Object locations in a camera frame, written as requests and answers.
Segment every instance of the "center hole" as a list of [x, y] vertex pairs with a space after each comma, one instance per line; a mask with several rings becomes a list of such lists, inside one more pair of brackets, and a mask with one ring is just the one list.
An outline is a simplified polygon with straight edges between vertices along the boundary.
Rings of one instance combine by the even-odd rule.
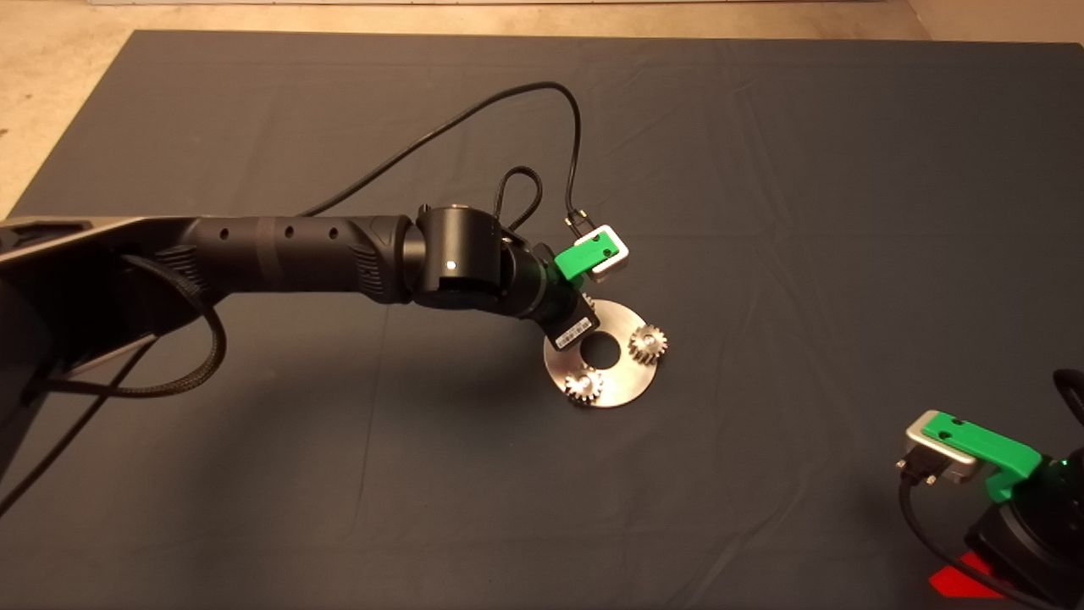
[[589, 366], [608, 369], [621, 360], [621, 345], [607, 333], [593, 333], [580, 345], [580, 356]]

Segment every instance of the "label sticker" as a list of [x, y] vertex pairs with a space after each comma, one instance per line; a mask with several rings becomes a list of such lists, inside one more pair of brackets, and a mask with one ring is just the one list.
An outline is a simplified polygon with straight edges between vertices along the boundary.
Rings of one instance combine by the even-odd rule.
[[566, 346], [576, 341], [581, 335], [591, 329], [591, 321], [589, 319], [583, 319], [580, 322], [572, 325], [572, 328], [560, 334], [557, 341], [554, 341], [554, 346], [557, 350], [564, 350]]

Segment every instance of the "metal gear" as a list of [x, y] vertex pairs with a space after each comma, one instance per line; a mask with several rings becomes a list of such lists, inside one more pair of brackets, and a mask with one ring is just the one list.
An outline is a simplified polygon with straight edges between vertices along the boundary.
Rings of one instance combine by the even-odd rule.
[[573, 403], [590, 405], [603, 394], [603, 376], [591, 367], [565, 376], [565, 395]]
[[653, 325], [644, 325], [633, 332], [629, 339], [629, 353], [642, 365], [654, 365], [667, 353], [667, 336]]

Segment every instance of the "black cable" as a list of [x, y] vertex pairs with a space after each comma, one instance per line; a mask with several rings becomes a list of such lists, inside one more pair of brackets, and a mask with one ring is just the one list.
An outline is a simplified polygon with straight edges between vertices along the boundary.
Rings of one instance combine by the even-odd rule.
[[438, 135], [441, 135], [449, 129], [463, 122], [467, 118], [470, 118], [478, 111], [486, 108], [507, 98], [521, 95], [524, 93], [529, 93], [531, 91], [541, 91], [545, 89], [552, 89], [564, 95], [565, 99], [568, 101], [569, 107], [572, 109], [572, 152], [568, 161], [568, 183], [565, 184], [565, 207], [568, 210], [568, 216], [567, 216], [568, 219], [571, 220], [573, 217], [579, 217], [579, 210], [577, 210], [576, 207], [572, 205], [572, 182], [576, 180], [576, 165], [577, 163], [579, 163], [580, 158], [580, 135], [582, 131], [580, 125], [580, 104], [577, 103], [576, 96], [572, 95], [572, 92], [569, 91], [567, 87], [565, 87], [559, 82], [553, 82], [550, 80], [519, 85], [518, 87], [512, 87], [511, 89], [505, 89], [504, 91], [500, 91], [498, 93], [494, 93], [486, 98], [485, 100], [463, 111], [459, 115], [452, 117], [440, 127], [437, 127], [433, 131], [429, 131], [425, 135], [422, 135], [417, 140], [415, 140], [414, 143], [410, 144], [409, 146], [399, 151], [398, 153], [391, 155], [391, 157], [389, 157], [387, 160], [376, 166], [376, 168], [370, 171], [369, 173], [365, 173], [364, 176], [356, 180], [347, 187], [343, 189], [341, 191], [335, 193], [334, 195], [325, 199], [323, 203], [320, 203], [318, 205], [310, 207], [309, 209], [306, 209], [300, 215], [315, 216], [318, 213], [327, 211], [332, 207], [335, 207], [336, 205], [343, 203], [348, 197], [350, 197], [350, 195], [365, 187], [370, 182], [379, 178], [388, 169], [391, 169], [391, 167], [393, 167], [397, 163], [406, 158], [406, 156], [409, 156], [411, 153], [422, 147], [430, 140], [437, 138]]
[[922, 530], [921, 524], [918, 522], [918, 518], [915, 517], [915, 509], [911, 504], [911, 489], [914, 488], [916, 483], [917, 481], [912, 481], [906, 477], [904, 477], [900, 481], [900, 511], [903, 512], [903, 519], [904, 521], [907, 522], [907, 527], [911, 528], [911, 531], [915, 534], [915, 537], [918, 538], [918, 542], [922, 543], [926, 546], [926, 548], [930, 550], [930, 553], [935, 555], [938, 559], [940, 559], [941, 561], [944, 561], [949, 566], [952, 566], [953, 568], [959, 570], [972, 581], [1011, 599], [1012, 601], [1016, 601], [1017, 603], [1021, 603], [1034, 610], [1063, 610], [1058, 608], [1057, 606], [1047, 603], [1042, 599], [1038, 599], [1037, 597], [1032, 597], [1030, 595], [1020, 593], [1014, 588], [1003, 585], [996, 580], [988, 576], [986, 574], [983, 574], [982, 572], [979, 572], [975, 568], [971, 568], [967, 563], [964, 563], [959, 559], [956, 559], [955, 557], [949, 555], [947, 551], [945, 551], [940, 546], [938, 546], [933, 541], [931, 541], [926, 535], [926, 532]]
[[[136, 364], [140, 362], [140, 360], [143, 358], [144, 354], [146, 354], [146, 352], [151, 349], [152, 346], [154, 346], [154, 343], [147, 343], [146, 346], [143, 346], [142, 348], [137, 350], [136, 353], [128, 359], [128, 362], [125, 363], [125, 366], [120, 367], [120, 371], [117, 372], [117, 375], [113, 376], [113, 380], [109, 381], [106, 388], [116, 389], [117, 387], [119, 387], [120, 382], [124, 381], [126, 377], [128, 377], [128, 374], [131, 373], [131, 371], [136, 367]], [[29, 491], [31, 486], [34, 486], [35, 483], [37, 483], [38, 479], [41, 479], [41, 476], [44, 475], [47, 470], [49, 470], [49, 467], [51, 467], [53, 463], [56, 462], [56, 458], [61, 457], [61, 454], [64, 453], [64, 450], [66, 450], [68, 445], [72, 444], [72, 441], [74, 441], [75, 438], [79, 436], [79, 432], [81, 432], [82, 429], [87, 426], [87, 424], [90, 423], [91, 418], [93, 418], [94, 415], [98, 414], [99, 410], [102, 408], [102, 405], [105, 404], [105, 401], [107, 401], [108, 399], [109, 398], [105, 394], [99, 394], [99, 397], [94, 399], [94, 402], [91, 403], [89, 407], [87, 407], [87, 411], [85, 411], [82, 415], [79, 416], [79, 419], [77, 419], [75, 424], [73, 424], [72, 427], [68, 428], [67, 432], [65, 432], [64, 436], [61, 437], [61, 440], [56, 443], [56, 445], [54, 445], [53, 449], [50, 450], [48, 454], [46, 454], [46, 457], [41, 458], [41, 460], [30, 470], [30, 472], [28, 472], [26, 477], [24, 477], [18, 483], [15, 484], [14, 488], [11, 489], [10, 492], [8, 492], [8, 495], [5, 495], [2, 501], [0, 501], [0, 518], [3, 518], [3, 516], [7, 515], [9, 510], [11, 510], [11, 507], [14, 506], [15, 503], [17, 503], [20, 498], [22, 498], [23, 495], [25, 495], [26, 492]]]
[[496, 194], [493, 195], [493, 217], [498, 220], [501, 219], [501, 206], [504, 204], [504, 186], [508, 183], [508, 178], [517, 174], [527, 176], [534, 182], [534, 199], [531, 200], [530, 205], [527, 206], [527, 209], [524, 210], [518, 218], [508, 223], [508, 229], [513, 231], [526, 222], [527, 219], [538, 210], [539, 204], [542, 203], [542, 178], [539, 177], [538, 171], [534, 171], [530, 167], [527, 167], [526, 165], [517, 165], [504, 172], [500, 184], [496, 186]]
[[1069, 412], [1084, 426], [1084, 373], [1074, 369], [1054, 372], [1054, 386], [1064, 400]]
[[195, 310], [196, 313], [207, 321], [207, 326], [210, 327], [211, 332], [211, 347], [210, 353], [207, 355], [207, 360], [184, 377], [158, 386], [144, 388], [118, 388], [85, 381], [47, 380], [38, 384], [35, 388], [36, 390], [46, 392], [65, 392], [68, 394], [90, 394], [92, 397], [109, 397], [118, 399], [160, 399], [164, 397], [181, 394], [183, 392], [188, 392], [189, 390], [198, 388], [210, 379], [210, 377], [215, 375], [215, 372], [218, 371], [218, 367], [222, 364], [222, 361], [225, 359], [225, 328], [222, 326], [222, 321], [219, 320], [218, 314], [215, 313], [215, 309], [209, 307], [209, 304], [204, 302], [203, 298], [201, 298], [199, 287], [196, 286], [191, 280], [169, 267], [147, 258], [131, 255], [124, 255], [121, 258], [124, 258], [129, 264], [151, 273], [169, 284], [181, 296], [183, 296], [185, 300], [189, 301], [192, 309]]

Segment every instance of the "cable connector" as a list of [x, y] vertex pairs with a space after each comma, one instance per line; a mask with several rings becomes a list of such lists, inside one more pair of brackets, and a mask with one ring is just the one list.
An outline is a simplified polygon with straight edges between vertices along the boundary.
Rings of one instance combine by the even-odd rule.
[[589, 226], [588, 232], [595, 229], [595, 223], [591, 220], [591, 217], [588, 216], [586, 210], [583, 209], [569, 211], [568, 215], [565, 216], [565, 224], [572, 230], [572, 234], [577, 237], [583, 236], [583, 226]]
[[895, 463], [895, 467], [900, 469], [900, 479], [915, 486], [919, 483], [927, 485], [937, 483], [938, 478], [951, 464], [950, 458], [926, 445], [915, 445], [903, 459]]

